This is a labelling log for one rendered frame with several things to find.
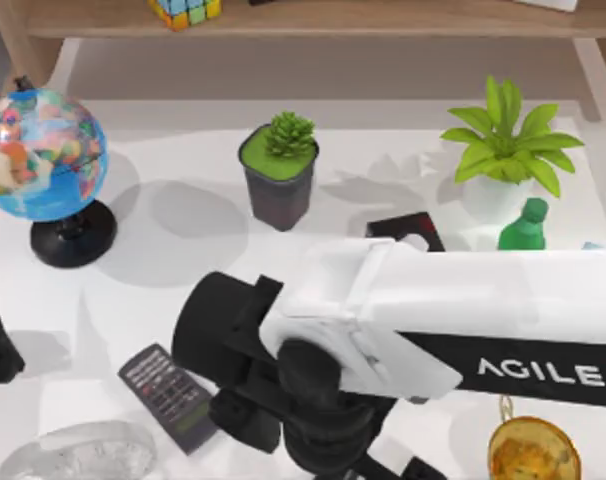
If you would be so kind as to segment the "black calculator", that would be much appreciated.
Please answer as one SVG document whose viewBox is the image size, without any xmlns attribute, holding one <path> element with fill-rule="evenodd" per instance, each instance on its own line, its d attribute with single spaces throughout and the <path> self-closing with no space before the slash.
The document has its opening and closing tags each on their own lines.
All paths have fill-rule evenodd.
<svg viewBox="0 0 606 480">
<path fill-rule="evenodd" d="M 218 430 L 209 417 L 212 395 L 160 344 L 142 349 L 118 376 L 184 454 L 196 452 Z"/>
</svg>

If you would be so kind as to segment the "transparent glass dish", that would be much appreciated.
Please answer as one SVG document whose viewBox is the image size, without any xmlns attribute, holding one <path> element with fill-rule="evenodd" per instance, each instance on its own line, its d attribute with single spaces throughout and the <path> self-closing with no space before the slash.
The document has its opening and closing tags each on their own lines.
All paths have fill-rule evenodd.
<svg viewBox="0 0 606 480">
<path fill-rule="evenodd" d="M 71 425 L 41 435 L 0 465 L 0 480 L 143 480 L 156 467 L 151 434 L 127 421 Z"/>
</svg>

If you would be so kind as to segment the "succulent in dark grey pot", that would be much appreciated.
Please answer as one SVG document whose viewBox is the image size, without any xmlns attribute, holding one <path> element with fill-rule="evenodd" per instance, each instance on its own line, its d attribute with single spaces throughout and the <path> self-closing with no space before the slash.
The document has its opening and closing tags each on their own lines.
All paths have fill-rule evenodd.
<svg viewBox="0 0 606 480">
<path fill-rule="evenodd" d="M 282 111 L 238 149 L 253 216 L 280 232 L 291 230 L 309 208 L 320 153 L 314 128 L 311 120 Z"/>
</svg>

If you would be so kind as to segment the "black and red box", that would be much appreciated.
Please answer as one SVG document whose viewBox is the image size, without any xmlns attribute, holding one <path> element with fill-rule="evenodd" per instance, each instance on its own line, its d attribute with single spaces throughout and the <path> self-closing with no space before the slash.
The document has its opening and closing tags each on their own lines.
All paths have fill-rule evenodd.
<svg viewBox="0 0 606 480">
<path fill-rule="evenodd" d="M 421 238 L 427 244 L 428 252 L 446 251 L 432 217 L 426 211 L 370 221 L 366 224 L 366 237 L 389 237 L 402 241 L 409 235 Z"/>
</svg>

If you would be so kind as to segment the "golden trophy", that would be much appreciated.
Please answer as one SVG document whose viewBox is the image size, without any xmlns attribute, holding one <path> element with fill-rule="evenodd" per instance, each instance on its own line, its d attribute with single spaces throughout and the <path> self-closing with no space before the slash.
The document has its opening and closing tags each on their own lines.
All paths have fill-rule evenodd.
<svg viewBox="0 0 606 480">
<path fill-rule="evenodd" d="M 580 455 L 556 425 L 516 416 L 512 398 L 499 396 L 500 424 L 488 442 L 490 480 L 583 480 Z"/>
</svg>

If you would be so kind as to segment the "globe with black stand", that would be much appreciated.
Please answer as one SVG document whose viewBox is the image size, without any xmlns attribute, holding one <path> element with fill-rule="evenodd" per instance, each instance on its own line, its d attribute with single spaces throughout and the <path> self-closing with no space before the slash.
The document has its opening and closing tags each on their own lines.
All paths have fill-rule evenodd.
<svg viewBox="0 0 606 480">
<path fill-rule="evenodd" d="M 0 98 L 0 209 L 30 222 L 30 247 L 61 269 L 88 265 L 118 229 L 98 198 L 109 169 L 107 139 L 79 101 L 26 76 Z"/>
</svg>

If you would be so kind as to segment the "green bottle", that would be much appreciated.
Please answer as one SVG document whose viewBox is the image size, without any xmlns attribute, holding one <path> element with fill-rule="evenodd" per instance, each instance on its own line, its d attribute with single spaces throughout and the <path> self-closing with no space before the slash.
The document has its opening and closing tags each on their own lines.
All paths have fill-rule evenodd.
<svg viewBox="0 0 606 480">
<path fill-rule="evenodd" d="M 520 215 L 505 226 L 498 239 L 498 250 L 545 250 L 543 223 L 549 211 L 548 203 L 537 197 L 528 198 Z"/>
</svg>

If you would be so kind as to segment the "leafy plant in white pot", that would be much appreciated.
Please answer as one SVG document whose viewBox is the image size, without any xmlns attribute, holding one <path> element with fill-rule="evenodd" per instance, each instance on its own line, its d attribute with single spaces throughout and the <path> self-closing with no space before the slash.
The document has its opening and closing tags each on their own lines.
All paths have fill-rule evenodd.
<svg viewBox="0 0 606 480">
<path fill-rule="evenodd" d="M 522 101 L 514 82 L 489 75 L 483 107 L 448 110 L 464 124 L 445 130 L 440 138 L 464 146 L 454 182 L 462 187 L 463 208 L 480 222 L 499 222 L 525 202 L 535 185 L 559 198 L 557 172 L 576 172 L 566 151 L 584 142 L 552 129 L 559 105 L 542 103 L 522 115 Z"/>
</svg>

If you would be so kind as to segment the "wooden shelf unit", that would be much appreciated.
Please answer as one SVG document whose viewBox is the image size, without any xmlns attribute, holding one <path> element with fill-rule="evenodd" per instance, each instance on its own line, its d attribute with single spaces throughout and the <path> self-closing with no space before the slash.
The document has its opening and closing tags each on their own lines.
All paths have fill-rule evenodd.
<svg viewBox="0 0 606 480">
<path fill-rule="evenodd" d="M 606 120 L 606 0 L 222 0 L 181 32 L 146 0 L 0 0 L 0 36 L 12 74 L 132 109 L 475 97 L 492 72 L 534 99 L 588 87 Z"/>
</svg>

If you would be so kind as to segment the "multicoloured puzzle cube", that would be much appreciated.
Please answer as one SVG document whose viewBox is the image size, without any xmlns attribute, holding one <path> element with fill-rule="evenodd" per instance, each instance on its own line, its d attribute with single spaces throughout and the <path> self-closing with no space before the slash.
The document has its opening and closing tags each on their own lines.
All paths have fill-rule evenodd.
<svg viewBox="0 0 606 480">
<path fill-rule="evenodd" d="M 218 17 L 221 0 L 146 0 L 148 6 L 174 32 Z"/>
</svg>

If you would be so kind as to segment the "white object on shelf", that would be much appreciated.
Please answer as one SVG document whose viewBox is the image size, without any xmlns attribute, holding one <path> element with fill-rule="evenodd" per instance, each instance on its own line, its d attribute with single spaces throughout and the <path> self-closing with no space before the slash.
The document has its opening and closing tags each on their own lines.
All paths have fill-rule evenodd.
<svg viewBox="0 0 606 480">
<path fill-rule="evenodd" d="M 579 0 L 514 0 L 515 2 L 535 6 L 538 8 L 552 9 L 561 12 L 574 12 Z"/>
</svg>

